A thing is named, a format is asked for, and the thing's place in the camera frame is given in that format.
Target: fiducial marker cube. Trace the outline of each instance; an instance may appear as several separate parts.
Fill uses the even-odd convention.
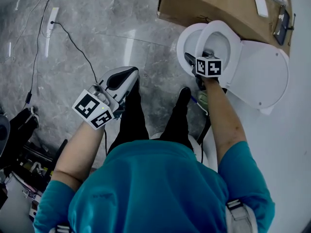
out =
[[[109,106],[87,90],[81,93],[72,108],[95,130],[114,119]]]
[[[219,77],[223,71],[223,61],[216,57],[196,57],[195,73],[206,78]]]

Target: wrist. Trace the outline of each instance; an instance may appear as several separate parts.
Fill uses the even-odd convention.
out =
[[[205,85],[206,89],[207,89],[208,86],[213,85],[213,84],[218,84],[219,85],[219,83],[215,79],[213,79],[213,78],[205,78],[204,79],[204,85]]]

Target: toilet lid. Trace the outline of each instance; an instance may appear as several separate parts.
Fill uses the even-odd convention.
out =
[[[228,90],[253,108],[275,105],[288,85],[288,56],[269,44],[242,41],[242,45],[240,61]]]

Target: teal shirt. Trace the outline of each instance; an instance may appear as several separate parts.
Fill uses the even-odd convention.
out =
[[[36,233],[69,221],[74,232],[226,232],[225,205],[240,199],[267,232],[275,213],[246,142],[229,149],[218,173],[174,142],[122,144],[77,193],[51,181],[35,217]]]

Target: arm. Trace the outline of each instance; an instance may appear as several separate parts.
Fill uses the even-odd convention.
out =
[[[216,143],[218,173],[226,182],[229,200],[240,199],[255,213],[259,233],[267,232],[275,205],[254,161],[242,124],[222,88],[206,79],[207,102]]]
[[[243,126],[220,85],[213,79],[205,79],[210,122],[220,164],[225,153],[236,143],[246,141]]]
[[[104,128],[94,130],[83,122],[60,155],[52,180],[77,191],[89,175],[103,134]]]
[[[70,202],[89,175],[103,134],[103,128],[96,131],[83,122],[67,143],[39,204],[36,233],[48,233],[57,224],[67,222]]]

